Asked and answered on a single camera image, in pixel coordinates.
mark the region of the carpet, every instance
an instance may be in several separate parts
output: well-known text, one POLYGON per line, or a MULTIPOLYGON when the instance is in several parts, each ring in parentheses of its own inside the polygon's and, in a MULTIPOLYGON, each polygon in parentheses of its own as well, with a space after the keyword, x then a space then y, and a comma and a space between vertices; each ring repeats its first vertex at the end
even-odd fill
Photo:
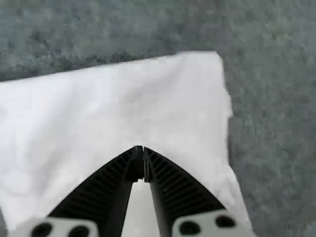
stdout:
POLYGON ((0 0, 0 80, 216 50, 230 163, 259 237, 316 235, 312 0, 0 0))

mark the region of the black screw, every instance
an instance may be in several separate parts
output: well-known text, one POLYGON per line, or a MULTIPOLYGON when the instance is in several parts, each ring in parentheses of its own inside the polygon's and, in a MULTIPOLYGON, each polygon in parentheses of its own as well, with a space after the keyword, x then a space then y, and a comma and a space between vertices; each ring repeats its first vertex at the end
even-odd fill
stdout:
POLYGON ((229 216, 218 216, 215 223, 220 228, 231 228, 236 225, 235 221, 229 216))
POLYGON ((74 227, 68 234, 68 237, 88 237, 89 229, 86 226, 74 227))
POLYGON ((200 231, 199 225, 193 221, 185 221, 180 225, 180 233, 184 236, 197 235, 200 231))
POLYGON ((42 223, 33 228, 31 237, 47 237, 49 236, 52 225, 50 223, 42 223))

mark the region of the white cloth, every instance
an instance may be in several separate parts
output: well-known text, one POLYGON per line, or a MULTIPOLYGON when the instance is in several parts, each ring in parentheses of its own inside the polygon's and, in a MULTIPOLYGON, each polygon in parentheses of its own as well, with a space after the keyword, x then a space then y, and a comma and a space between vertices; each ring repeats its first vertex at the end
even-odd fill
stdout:
MULTIPOLYGON (((231 115, 222 61, 214 52, 0 83, 0 206, 9 230, 47 215, 95 170, 135 145, 177 163, 251 228, 228 164, 231 115)), ((133 197, 148 193, 145 186, 138 184, 133 197)), ((145 213, 137 210, 127 217, 145 213)), ((142 229, 147 220, 126 220, 123 232, 149 236, 151 228, 142 229)))

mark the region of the gray carpet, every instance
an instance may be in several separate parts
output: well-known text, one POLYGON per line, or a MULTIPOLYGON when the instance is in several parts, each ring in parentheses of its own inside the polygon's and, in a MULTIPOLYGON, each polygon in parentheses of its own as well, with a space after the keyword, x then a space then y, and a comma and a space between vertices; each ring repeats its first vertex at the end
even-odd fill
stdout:
POLYGON ((0 80, 216 50, 259 237, 316 236, 313 0, 0 0, 0 80))

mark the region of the screw hole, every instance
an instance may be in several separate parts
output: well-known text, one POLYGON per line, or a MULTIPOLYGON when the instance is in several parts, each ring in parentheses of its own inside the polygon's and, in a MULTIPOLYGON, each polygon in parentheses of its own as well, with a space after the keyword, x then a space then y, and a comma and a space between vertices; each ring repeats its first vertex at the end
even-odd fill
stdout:
POLYGON ((68 237, 88 237, 89 229, 86 226, 74 227, 68 234, 68 237))
POLYGON ((47 237, 49 236, 52 228, 53 227, 50 223, 39 224, 32 230, 31 237, 47 237))
POLYGON ((235 221, 229 216, 218 216, 215 223, 219 228, 231 228, 236 226, 235 221))
POLYGON ((192 236, 200 233, 199 225, 193 221, 185 221, 180 225, 180 233, 184 236, 192 236))

